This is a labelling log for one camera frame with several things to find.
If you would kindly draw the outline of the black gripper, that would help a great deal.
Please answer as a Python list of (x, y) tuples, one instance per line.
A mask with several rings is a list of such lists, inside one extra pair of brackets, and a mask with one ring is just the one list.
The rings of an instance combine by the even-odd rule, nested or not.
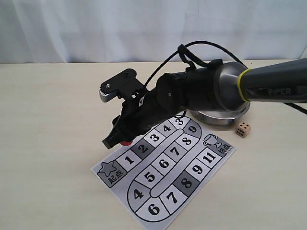
[(113, 148), (123, 141), (133, 141), (146, 134), (153, 126), (177, 115), (184, 110), (181, 99), (175, 99), (171, 92), (151, 90), (140, 99), (142, 105), (128, 103), (121, 114), (112, 120), (113, 129), (102, 140), (106, 148)]

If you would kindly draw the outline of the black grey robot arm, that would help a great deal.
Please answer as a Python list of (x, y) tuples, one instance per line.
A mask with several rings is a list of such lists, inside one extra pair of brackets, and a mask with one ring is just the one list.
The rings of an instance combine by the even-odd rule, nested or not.
[(214, 60), (203, 68), (165, 73), (152, 90), (146, 89), (136, 75), (135, 70), (125, 69), (100, 86), (103, 102), (115, 97), (124, 99), (110, 134), (103, 139), (108, 149), (132, 142), (185, 110), (238, 112), (250, 102), (307, 101), (306, 59), (255, 69)]

